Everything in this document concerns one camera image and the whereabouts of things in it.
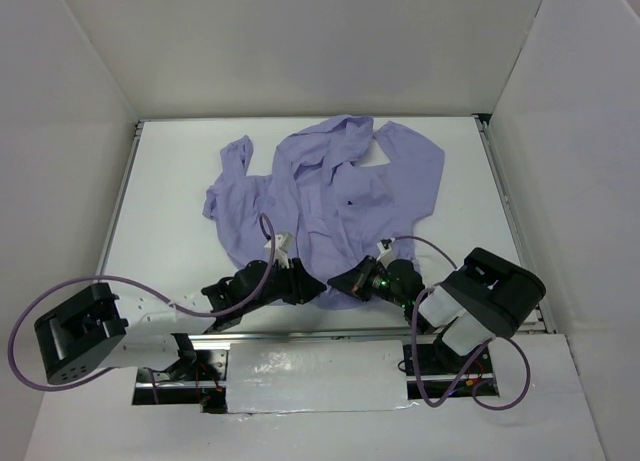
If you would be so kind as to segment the lavender zip-up jacket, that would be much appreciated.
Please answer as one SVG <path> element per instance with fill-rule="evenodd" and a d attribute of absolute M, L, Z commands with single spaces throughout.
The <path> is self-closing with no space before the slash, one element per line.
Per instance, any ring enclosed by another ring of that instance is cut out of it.
<path fill-rule="evenodd" d="M 383 238 L 413 260 L 407 237 L 433 214 L 445 164 L 444 150 L 419 132 L 395 122 L 376 128 L 372 117 L 352 115 L 286 137 L 268 175 L 249 174 L 252 156 L 247 136 L 221 150 L 204 217 L 242 268 L 268 256 L 259 226 L 266 214 L 276 231 L 294 236 L 291 256 L 321 282 L 377 255 Z"/>

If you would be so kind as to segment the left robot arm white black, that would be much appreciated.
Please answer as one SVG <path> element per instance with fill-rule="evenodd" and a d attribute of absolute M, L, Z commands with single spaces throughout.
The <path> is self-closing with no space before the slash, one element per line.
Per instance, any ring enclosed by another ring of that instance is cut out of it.
<path fill-rule="evenodd" d="M 171 304 L 156 296 L 118 296 L 98 282 L 41 316 L 34 330 L 51 385 L 107 367 L 152 368 L 182 380 L 196 367 L 192 337 L 230 329 L 276 301 L 306 304 L 325 289 L 297 258 L 287 267 L 252 261 Z"/>

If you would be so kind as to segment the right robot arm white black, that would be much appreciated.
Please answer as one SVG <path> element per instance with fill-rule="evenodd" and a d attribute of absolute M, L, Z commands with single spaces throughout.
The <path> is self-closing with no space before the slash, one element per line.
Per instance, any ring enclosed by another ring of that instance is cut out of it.
<path fill-rule="evenodd" d="M 328 285 L 361 301 L 380 298 L 411 319 L 426 285 L 413 262 L 384 255 L 365 257 Z M 546 295 L 538 276 L 483 248 L 433 287 L 418 306 L 416 331 L 440 332 L 429 358 L 446 372 L 459 371 L 482 343 L 511 338 Z"/>

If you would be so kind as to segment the silver foil tape panel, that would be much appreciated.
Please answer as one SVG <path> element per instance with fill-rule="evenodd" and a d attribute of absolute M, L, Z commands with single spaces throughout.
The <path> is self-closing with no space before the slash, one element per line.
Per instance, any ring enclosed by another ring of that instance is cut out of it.
<path fill-rule="evenodd" d="M 410 405 L 397 367 L 402 343 L 234 344 L 226 375 L 231 413 L 369 412 Z"/>

